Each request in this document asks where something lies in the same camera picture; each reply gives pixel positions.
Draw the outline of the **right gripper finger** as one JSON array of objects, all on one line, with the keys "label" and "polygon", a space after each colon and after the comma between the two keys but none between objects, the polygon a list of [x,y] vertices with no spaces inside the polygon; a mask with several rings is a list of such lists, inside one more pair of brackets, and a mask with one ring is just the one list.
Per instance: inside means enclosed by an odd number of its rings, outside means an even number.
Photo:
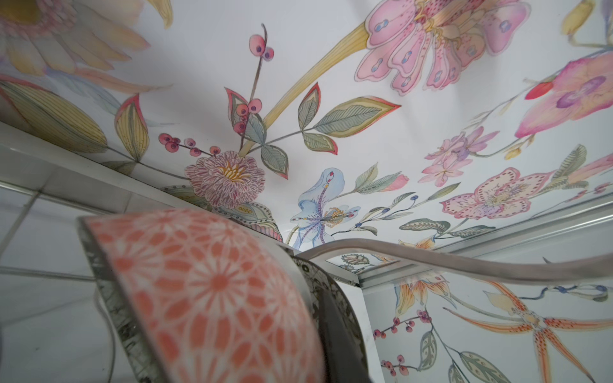
[{"label": "right gripper finger", "polygon": [[342,316],[328,290],[318,291],[318,331],[325,360],[325,382],[367,383],[370,377],[354,350]]}]

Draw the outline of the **green leaf pattern bowl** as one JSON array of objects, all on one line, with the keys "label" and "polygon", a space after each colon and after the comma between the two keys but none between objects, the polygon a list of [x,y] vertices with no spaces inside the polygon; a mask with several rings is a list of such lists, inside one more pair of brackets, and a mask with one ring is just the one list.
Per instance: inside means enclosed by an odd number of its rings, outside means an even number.
[{"label": "green leaf pattern bowl", "polygon": [[366,343],[340,285],[324,269],[294,256],[311,294],[311,311],[324,352],[326,381],[369,382]]}]

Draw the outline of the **orange pattern bowl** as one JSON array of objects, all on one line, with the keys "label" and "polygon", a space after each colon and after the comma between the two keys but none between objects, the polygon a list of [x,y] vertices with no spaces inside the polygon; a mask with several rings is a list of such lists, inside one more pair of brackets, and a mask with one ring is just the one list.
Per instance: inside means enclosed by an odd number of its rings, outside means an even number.
[{"label": "orange pattern bowl", "polygon": [[90,216],[78,226],[169,381],[324,381],[310,292],[282,248],[204,210]]}]

